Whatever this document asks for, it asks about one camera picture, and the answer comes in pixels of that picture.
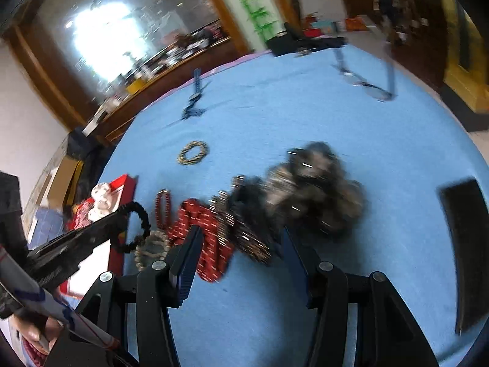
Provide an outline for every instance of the window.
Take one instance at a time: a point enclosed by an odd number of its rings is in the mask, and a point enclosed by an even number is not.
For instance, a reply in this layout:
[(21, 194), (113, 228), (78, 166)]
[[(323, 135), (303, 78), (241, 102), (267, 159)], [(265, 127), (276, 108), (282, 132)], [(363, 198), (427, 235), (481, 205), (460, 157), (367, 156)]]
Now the window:
[(125, 4), (108, 3), (86, 9), (67, 23), (75, 27), (73, 41), (86, 65), (107, 82), (131, 71), (149, 52), (130, 14)]

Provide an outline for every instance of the human hand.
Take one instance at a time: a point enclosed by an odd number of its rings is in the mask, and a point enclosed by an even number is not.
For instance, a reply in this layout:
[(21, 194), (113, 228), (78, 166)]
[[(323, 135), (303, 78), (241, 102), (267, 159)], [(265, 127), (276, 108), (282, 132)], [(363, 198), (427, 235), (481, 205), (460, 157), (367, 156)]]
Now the human hand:
[(63, 326), (61, 326), (57, 320), (53, 319), (52, 317), (47, 319), (46, 326), (42, 333), (49, 343), (49, 348), (45, 349), (40, 343), (41, 331), (35, 326), (34, 323), (18, 317), (17, 315), (12, 315), (9, 321), (11, 325), (22, 334), (26, 341), (28, 341), (34, 348), (46, 356), (53, 348), (56, 340), (63, 330)]

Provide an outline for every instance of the wooden furniture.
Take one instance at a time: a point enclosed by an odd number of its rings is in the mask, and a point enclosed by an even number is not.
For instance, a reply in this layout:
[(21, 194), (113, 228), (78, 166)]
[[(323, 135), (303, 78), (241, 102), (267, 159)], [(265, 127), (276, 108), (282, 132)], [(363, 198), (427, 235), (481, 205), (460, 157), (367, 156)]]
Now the wooden furniture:
[(428, 84), (436, 92), (443, 85), (447, 66), (447, 21), (441, 0), (413, 0), (418, 18), (425, 18), (429, 26), (420, 26), (417, 36), (408, 43), (393, 46), (393, 58)]
[(166, 92), (190, 80), (194, 76), (195, 69), (201, 68), (202, 73), (206, 73), (240, 56), (241, 53), (238, 52), (231, 38), (220, 40), (208, 49), (195, 53), (163, 71), (146, 83), (144, 88), (126, 99), (98, 125), (94, 134), (109, 142), (118, 142), (142, 109)]

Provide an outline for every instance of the blue carpet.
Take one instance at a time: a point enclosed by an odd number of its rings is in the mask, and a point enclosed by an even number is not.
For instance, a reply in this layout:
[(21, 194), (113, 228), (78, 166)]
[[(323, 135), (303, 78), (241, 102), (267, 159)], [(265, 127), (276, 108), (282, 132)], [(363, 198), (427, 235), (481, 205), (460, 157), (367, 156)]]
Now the blue carpet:
[[(381, 61), (352, 46), (344, 51), (352, 70), (387, 87)], [(437, 188), (474, 176), (487, 196), (489, 169), (458, 123), (401, 73), (398, 97), (383, 104), (344, 82), (334, 63), (331, 50), (242, 63), (203, 80), (208, 87), (196, 107), (206, 112), (186, 121), (179, 119), (193, 87), (175, 92), (136, 117), (102, 180), (137, 176), (135, 200), (154, 224), (162, 188), (171, 190), (175, 211), (188, 197), (206, 201), (229, 189), (234, 175), (264, 176), (289, 148), (329, 143), (365, 186), (368, 206), (351, 236), (325, 239), (317, 251), (346, 272), (385, 272), (443, 366), (455, 365), (480, 327), (462, 337), (454, 332), (455, 264)], [(178, 153), (193, 140), (207, 142), (209, 155), (194, 166), (178, 165)], [(130, 237), (139, 230), (131, 218)], [(125, 272), (135, 272), (132, 256)], [(265, 268), (239, 253), (220, 283), (197, 277), (189, 299), (170, 316), (183, 367), (303, 365), (314, 326), (314, 313), (300, 304), (280, 260)], [(345, 365), (353, 356), (354, 345)]]

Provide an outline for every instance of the yellow object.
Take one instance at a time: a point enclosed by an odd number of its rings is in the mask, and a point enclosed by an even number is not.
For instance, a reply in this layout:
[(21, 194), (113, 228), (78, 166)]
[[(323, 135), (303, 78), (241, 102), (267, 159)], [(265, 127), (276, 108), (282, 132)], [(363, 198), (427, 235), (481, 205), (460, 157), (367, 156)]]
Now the yellow object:
[(138, 78), (138, 79), (134, 80), (131, 84), (129, 84), (126, 87), (126, 90), (127, 90), (127, 92), (129, 92), (129, 94), (134, 95), (134, 94), (136, 94), (136, 92), (143, 89), (145, 85), (146, 85), (146, 82), (142, 78)]
[(74, 160), (68, 156), (64, 156), (61, 160), (51, 183), (51, 187), (47, 191), (47, 205), (50, 209), (63, 212), (63, 208), (66, 205), (66, 200), (70, 193), (70, 184), (72, 183), (73, 176), (78, 168), (78, 163), (78, 160)]
[(487, 51), (474, 22), (465, 12), (469, 31), (470, 68), (459, 65), (460, 41), (456, 0), (442, 0), (447, 20), (448, 56), (444, 82), (476, 113), (489, 112)]
[(79, 161), (76, 165), (75, 172), (73, 173), (72, 182), (69, 186), (69, 192), (66, 197), (66, 206), (72, 206), (73, 201), (75, 199), (76, 186), (78, 185), (78, 180), (80, 179), (80, 175), (82, 174), (83, 162)]

